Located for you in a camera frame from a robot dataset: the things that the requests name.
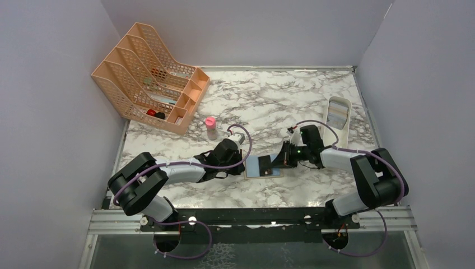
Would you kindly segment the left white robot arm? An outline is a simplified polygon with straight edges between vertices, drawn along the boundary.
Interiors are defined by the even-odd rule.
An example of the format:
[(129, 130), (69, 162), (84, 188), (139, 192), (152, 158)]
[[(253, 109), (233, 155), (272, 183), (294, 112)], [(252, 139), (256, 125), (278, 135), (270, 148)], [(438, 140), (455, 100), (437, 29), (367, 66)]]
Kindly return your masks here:
[(162, 230), (169, 230), (174, 227), (178, 212), (166, 197), (158, 196), (160, 189), (182, 182), (207, 182), (219, 173), (240, 175), (245, 170), (241, 150), (244, 141), (245, 137), (236, 133), (211, 151), (172, 163), (143, 152), (109, 179), (108, 188), (127, 216), (143, 214)]

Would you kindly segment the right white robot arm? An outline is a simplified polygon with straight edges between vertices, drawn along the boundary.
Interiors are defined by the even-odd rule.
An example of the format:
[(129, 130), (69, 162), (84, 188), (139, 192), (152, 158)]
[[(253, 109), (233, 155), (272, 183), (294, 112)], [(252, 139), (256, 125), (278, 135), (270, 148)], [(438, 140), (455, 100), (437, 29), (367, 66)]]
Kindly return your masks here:
[(337, 228), (348, 215), (397, 203), (408, 194), (408, 184), (387, 149), (350, 150), (335, 143), (326, 146), (315, 125), (301, 127), (298, 136), (303, 144), (285, 141), (271, 168), (295, 168), (299, 162), (308, 161), (317, 169), (349, 172), (355, 180), (356, 191), (325, 203), (323, 220), (328, 227)]

